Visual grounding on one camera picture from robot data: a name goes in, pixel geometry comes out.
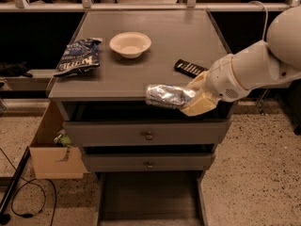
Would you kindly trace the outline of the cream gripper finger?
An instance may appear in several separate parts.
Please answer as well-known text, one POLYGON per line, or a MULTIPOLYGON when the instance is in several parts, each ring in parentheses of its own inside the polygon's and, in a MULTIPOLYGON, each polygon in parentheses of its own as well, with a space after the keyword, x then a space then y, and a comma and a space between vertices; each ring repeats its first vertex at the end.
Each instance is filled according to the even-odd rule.
POLYGON ((202 89, 205 85, 206 77, 207 77, 207 71, 204 71, 200 73, 196 78, 194 78, 188 85, 187 87, 189 89, 192 89, 194 91, 198 91, 202 89))
POLYGON ((220 98, 207 90, 199 90, 195 97, 181 108, 181 112, 188 117, 209 112, 217 107, 220 98))

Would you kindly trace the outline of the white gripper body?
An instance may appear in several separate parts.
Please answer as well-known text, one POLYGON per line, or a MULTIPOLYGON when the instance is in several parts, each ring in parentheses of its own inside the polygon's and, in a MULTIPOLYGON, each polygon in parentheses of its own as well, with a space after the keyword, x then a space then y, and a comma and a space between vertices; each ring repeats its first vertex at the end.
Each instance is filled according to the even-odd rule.
POLYGON ((246 97, 249 90, 245 89, 235 76, 233 54, 218 59, 206 75, 207 89, 224 102, 234 102, 246 97))

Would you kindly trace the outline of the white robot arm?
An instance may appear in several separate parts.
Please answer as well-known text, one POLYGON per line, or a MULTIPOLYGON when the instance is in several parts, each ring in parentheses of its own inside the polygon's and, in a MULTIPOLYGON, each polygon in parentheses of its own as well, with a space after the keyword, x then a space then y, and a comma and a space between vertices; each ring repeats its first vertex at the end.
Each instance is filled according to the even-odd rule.
POLYGON ((234 102, 251 90, 282 85, 301 78, 301 6, 280 13, 270 24, 265 40, 237 54, 218 59, 187 87, 196 92, 181 107, 187 116, 211 111, 220 101, 234 102))

